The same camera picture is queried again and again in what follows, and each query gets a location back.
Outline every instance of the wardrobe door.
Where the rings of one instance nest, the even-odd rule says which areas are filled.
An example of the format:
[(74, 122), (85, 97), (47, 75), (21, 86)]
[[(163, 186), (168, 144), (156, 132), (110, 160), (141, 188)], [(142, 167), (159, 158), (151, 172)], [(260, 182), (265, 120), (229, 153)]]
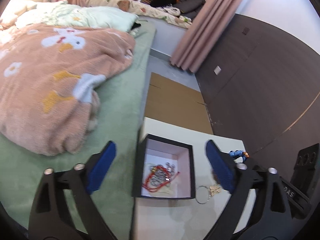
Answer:
[(251, 154), (290, 129), (320, 90), (320, 56), (287, 32), (262, 27), (258, 46), (207, 105), (214, 134), (243, 140)]
[(320, 100), (316, 100), (291, 129), (281, 134), (252, 157), (266, 168), (276, 168), (280, 176), (290, 181), (298, 152), (320, 142), (319, 113)]
[[(248, 59), (257, 47), (261, 34), (260, 24), (252, 24), (250, 18), (235, 15), (196, 73), (207, 104)], [(221, 68), (218, 75), (214, 72), (217, 66)]]

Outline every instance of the floor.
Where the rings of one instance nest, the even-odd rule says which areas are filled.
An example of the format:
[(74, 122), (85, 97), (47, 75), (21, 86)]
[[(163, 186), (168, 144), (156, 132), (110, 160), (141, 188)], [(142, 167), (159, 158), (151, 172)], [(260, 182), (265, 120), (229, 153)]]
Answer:
[(140, 123), (142, 123), (142, 120), (144, 117), (144, 109), (146, 106), (148, 89), (149, 89), (149, 82), (150, 82), (150, 77), (151, 77), (152, 72), (157, 73), (157, 74), (164, 76), (166, 78), (169, 78), (175, 82), (183, 84), (183, 85), (190, 87), (194, 90), (200, 91), (200, 88), (198, 86), (198, 82), (197, 82), (194, 74), (188, 73), (188, 72), (183, 71), (183, 70), (176, 68), (176, 67), (172, 67), (169, 65), (168, 62), (150, 55), (148, 66), (147, 66), (147, 72), (146, 72), (145, 86), (144, 86), (144, 90), (143, 90), (143, 94), (142, 94)]

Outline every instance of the open box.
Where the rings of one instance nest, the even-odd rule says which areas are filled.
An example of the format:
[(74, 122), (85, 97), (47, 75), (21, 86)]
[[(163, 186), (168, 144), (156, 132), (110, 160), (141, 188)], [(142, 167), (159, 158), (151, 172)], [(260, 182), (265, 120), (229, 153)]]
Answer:
[[(143, 187), (151, 173), (150, 166), (166, 163), (174, 165), (178, 174), (170, 185), (163, 186), (159, 191), (151, 193)], [(192, 145), (148, 134), (138, 144), (132, 196), (154, 199), (193, 199), (195, 191), (195, 171)]]

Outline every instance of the wall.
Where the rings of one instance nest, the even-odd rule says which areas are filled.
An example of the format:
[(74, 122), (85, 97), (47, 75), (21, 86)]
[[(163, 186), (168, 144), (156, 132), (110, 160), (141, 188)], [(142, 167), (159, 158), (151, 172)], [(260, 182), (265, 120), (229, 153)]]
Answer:
[(187, 29), (169, 24), (160, 19), (145, 16), (140, 16), (139, 18), (152, 22), (157, 29), (151, 49), (171, 57)]
[(272, 24), (320, 54), (320, 18), (309, 0), (244, 0), (236, 13)]

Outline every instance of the blanket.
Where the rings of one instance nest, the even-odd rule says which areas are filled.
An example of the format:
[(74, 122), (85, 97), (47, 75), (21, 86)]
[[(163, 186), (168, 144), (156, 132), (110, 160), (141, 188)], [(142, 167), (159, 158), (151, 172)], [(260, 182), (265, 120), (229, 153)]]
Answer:
[(125, 12), (134, 13), (141, 16), (149, 16), (166, 21), (185, 29), (190, 28), (191, 22), (186, 17), (175, 17), (167, 12), (153, 8), (148, 4), (140, 3), (133, 0), (86, 0), (87, 6), (109, 6), (120, 8)]
[(77, 152), (94, 129), (94, 88), (131, 65), (135, 40), (115, 29), (37, 24), (0, 51), (0, 132), (35, 153)]
[(66, 0), (37, 3), (37, 8), (25, 12), (16, 21), (18, 29), (29, 24), (45, 23), (55, 26), (114, 28), (129, 32), (138, 16), (118, 8), (105, 6), (80, 7)]

